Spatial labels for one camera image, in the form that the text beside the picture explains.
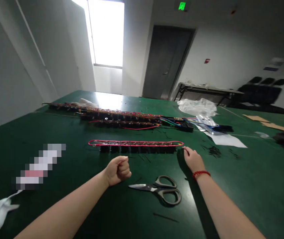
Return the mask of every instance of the red string bracelet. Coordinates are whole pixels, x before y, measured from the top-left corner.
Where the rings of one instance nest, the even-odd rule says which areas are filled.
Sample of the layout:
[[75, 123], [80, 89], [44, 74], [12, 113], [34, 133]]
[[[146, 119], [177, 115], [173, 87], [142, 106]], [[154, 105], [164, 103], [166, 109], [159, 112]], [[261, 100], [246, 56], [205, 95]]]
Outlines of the red string bracelet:
[[206, 173], [206, 174], [208, 174], [209, 176], [211, 176], [211, 174], [210, 174], [209, 172], [207, 172], [207, 171], [196, 171], [196, 172], [194, 172], [194, 174], [193, 174], [193, 179], [194, 179], [195, 181], [197, 181], [196, 176], [201, 175], [201, 174], [203, 174], [203, 173]]

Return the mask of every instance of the hand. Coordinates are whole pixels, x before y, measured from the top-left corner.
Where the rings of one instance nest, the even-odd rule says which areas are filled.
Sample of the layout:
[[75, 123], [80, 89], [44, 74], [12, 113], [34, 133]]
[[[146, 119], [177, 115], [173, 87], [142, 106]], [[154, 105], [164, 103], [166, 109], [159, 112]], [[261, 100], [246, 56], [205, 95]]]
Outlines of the hand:
[[187, 166], [192, 171], [192, 173], [196, 171], [204, 171], [205, 166], [202, 157], [196, 152], [196, 150], [192, 150], [189, 147], [182, 147], [184, 149], [184, 158]]
[[109, 183], [109, 186], [118, 184], [121, 181], [131, 177], [132, 173], [129, 167], [129, 158], [127, 156], [118, 156], [112, 159], [103, 173]]

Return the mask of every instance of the black scissors handle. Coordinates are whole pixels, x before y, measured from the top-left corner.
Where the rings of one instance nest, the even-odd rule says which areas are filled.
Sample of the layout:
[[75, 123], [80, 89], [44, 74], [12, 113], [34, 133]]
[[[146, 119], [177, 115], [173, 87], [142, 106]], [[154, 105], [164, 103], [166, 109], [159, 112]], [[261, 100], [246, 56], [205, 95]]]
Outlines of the black scissors handle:
[[[169, 184], [163, 184], [160, 182], [160, 179], [161, 178], [166, 178], [168, 181], [170, 181], [173, 185], [169, 185]], [[175, 182], [174, 179], [172, 179], [171, 177], [169, 176], [166, 176], [166, 175], [161, 175], [157, 178], [157, 180], [155, 181], [154, 183], [155, 186], [159, 187], [159, 188], [177, 188], [177, 184]]]
[[[168, 181], [170, 181], [173, 185], [169, 185], [169, 184], [163, 184], [160, 182], [161, 178], [166, 178]], [[166, 175], [161, 175], [157, 178], [157, 180], [155, 181], [155, 183], [153, 184], [154, 186], [157, 187], [157, 190], [155, 190], [155, 192], [162, 198], [162, 200], [167, 203], [168, 205], [171, 206], [175, 206], [177, 204], [179, 204], [182, 200], [182, 196], [180, 191], [177, 189], [177, 184], [175, 182], [174, 179], [172, 179], [169, 176]], [[166, 193], [174, 193], [177, 200], [175, 202], [169, 202], [164, 198], [164, 194]]]
[[[181, 193], [178, 189], [163, 189], [163, 188], [158, 188], [156, 192], [161, 198], [162, 200], [167, 203], [168, 205], [171, 205], [171, 206], [175, 206], [177, 204], [179, 204], [182, 200], [182, 196], [181, 196]], [[175, 202], [169, 202], [167, 201], [165, 198], [164, 198], [164, 194], [166, 193], [174, 193], [175, 196], [177, 197], [177, 200]]]

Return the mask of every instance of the exit sign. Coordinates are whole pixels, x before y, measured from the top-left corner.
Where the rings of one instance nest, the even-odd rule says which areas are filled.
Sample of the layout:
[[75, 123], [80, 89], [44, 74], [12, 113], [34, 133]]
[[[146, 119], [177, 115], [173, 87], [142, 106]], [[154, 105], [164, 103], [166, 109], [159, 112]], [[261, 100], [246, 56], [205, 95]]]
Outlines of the exit sign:
[[185, 5], [186, 5], [186, 2], [180, 2], [180, 3], [179, 3], [178, 10], [179, 10], [179, 11], [184, 11], [184, 10], [185, 10]]
[[190, 4], [190, 1], [175, 0], [174, 10], [179, 12], [188, 12]]

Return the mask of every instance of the bright window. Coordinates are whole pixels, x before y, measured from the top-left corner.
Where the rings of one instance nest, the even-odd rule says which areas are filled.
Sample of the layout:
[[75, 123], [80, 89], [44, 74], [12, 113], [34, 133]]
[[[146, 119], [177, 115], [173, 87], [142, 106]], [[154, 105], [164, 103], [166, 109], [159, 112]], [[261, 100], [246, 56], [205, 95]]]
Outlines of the bright window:
[[124, 3], [110, 0], [73, 0], [85, 10], [94, 64], [122, 67]]

